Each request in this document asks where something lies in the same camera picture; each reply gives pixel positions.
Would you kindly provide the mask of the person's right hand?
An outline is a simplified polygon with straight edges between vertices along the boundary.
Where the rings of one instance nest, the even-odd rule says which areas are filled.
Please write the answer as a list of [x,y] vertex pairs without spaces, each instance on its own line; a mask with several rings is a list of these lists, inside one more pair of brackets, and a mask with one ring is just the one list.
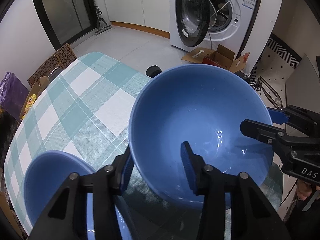
[[312,195],[311,184],[300,179],[297,180],[296,194],[299,199],[306,200],[306,198]]

